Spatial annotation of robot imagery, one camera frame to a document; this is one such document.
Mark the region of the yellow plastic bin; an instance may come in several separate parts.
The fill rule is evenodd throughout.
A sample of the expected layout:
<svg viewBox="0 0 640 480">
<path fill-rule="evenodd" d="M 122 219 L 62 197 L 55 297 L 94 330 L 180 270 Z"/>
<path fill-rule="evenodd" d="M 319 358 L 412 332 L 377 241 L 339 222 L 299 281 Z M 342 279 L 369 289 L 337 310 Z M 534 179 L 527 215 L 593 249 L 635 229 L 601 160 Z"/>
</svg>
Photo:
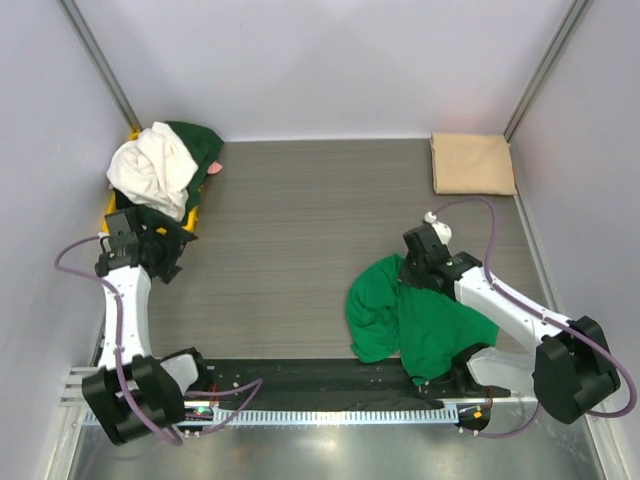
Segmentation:
<svg viewBox="0 0 640 480">
<path fill-rule="evenodd" d="M 128 137 L 128 140 L 129 141 L 136 140 L 139 136 L 139 133 L 140 133 L 139 130 L 132 131 Z M 199 210 L 199 207 L 195 206 L 189 211 L 187 215 L 186 223 L 182 226 L 184 230 L 191 233 L 195 232 L 196 226 L 198 223 L 198 210 Z M 111 192 L 109 196 L 109 201 L 107 203 L 107 207 L 105 210 L 105 215 L 109 215 L 115 212 L 116 212 L 116 195 L 114 192 Z M 101 225 L 101 235 L 108 235 L 108 234 L 109 234 L 109 228 L 107 226 L 106 219 L 103 219 L 102 225 Z"/>
</svg>

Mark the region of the bright green t-shirt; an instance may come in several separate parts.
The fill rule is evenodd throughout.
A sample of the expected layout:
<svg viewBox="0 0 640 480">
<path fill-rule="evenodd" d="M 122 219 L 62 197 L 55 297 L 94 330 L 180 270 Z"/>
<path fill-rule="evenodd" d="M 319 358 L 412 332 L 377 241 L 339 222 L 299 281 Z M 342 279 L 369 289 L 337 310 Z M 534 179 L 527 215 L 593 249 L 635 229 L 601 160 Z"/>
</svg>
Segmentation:
<svg viewBox="0 0 640 480">
<path fill-rule="evenodd" d="M 449 371 L 464 349 L 496 345 L 496 324 L 443 294 L 401 283 L 403 264 L 398 254 L 373 263 L 347 294 L 345 317 L 359 361 L 398 354 L 409 378 L 421 385 Z"/>
</svg>

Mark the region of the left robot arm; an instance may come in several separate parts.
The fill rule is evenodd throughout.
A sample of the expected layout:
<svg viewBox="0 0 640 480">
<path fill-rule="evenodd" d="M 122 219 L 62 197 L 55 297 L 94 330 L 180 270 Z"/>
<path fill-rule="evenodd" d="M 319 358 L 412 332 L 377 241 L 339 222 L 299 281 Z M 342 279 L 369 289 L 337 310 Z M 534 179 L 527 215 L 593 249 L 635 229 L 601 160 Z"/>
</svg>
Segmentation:
<svg viewBox="0 0 640 480">
<path fill-rule="evenodd" d="M 106 215 L 107 243 L 95 265 L 105 294 L 104 345 L 82 395 L 106 436 L 123 445 L 186 418 L 185 395 L 204 398 L 212 376 L 194 347 L 153 355 L 148 300 L 153 280 L 170 283 L 196 235 L 162 213 L 128 207 Z"/>
</svg>

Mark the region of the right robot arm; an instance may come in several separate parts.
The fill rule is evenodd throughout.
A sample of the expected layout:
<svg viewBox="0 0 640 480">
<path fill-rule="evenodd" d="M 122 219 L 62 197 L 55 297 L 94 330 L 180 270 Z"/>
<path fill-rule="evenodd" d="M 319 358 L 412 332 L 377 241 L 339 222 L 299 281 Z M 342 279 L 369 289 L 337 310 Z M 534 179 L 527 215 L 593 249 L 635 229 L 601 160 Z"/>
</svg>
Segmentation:
<svg viewBox="0 0 640 480">
<path fill-rule="evenodd" d="M 546 309 L 474 256 L 451 254 L 450 238 L 450 228 L 439 221 L 405 232 L 400 281 L 479 312 L 526 348 L 533 363 L 521 375 L 525 388 L 561 423 L 573 423 L 619 390 L 620 371 L 595 320 L 573 320 Z"/>
</svg>

